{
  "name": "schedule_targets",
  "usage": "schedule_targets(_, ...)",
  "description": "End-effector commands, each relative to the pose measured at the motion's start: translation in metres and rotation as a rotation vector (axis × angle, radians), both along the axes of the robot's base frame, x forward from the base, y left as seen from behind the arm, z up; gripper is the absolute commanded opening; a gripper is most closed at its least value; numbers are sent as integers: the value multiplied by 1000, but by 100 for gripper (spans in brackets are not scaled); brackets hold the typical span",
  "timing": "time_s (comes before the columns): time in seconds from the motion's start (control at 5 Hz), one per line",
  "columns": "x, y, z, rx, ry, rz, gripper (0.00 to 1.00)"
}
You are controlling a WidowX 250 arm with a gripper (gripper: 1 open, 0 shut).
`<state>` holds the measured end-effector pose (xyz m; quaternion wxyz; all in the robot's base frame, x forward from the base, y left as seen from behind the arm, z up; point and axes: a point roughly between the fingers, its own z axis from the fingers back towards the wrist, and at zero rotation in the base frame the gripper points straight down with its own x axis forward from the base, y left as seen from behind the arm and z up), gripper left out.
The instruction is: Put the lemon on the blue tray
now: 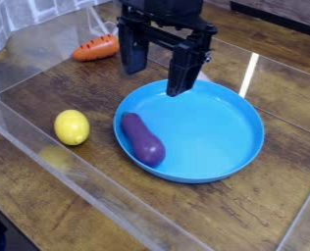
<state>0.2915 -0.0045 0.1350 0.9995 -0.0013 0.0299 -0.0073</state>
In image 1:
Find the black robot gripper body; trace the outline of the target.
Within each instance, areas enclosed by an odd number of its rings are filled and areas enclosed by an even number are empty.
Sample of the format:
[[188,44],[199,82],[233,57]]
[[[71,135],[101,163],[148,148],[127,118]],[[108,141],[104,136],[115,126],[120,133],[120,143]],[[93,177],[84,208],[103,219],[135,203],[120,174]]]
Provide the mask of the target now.
[[210,46],[218,28],[202,17],[204,0],[120,0],[120,38],[132,43]]

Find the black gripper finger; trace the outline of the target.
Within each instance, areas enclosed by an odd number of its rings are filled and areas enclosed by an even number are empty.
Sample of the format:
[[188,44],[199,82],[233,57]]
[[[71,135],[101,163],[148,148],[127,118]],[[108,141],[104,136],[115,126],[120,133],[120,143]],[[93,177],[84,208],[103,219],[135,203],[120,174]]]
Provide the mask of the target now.
[[147,23],[119,23],[121,61],[128,75],[143,71],[148,65],[151,43],[147,39],[147,27]]
[[190,36],[175,46],[168,72],[168,96],[175,97],[194,87],[202,67],[213,58],[211,41],[210,36]]

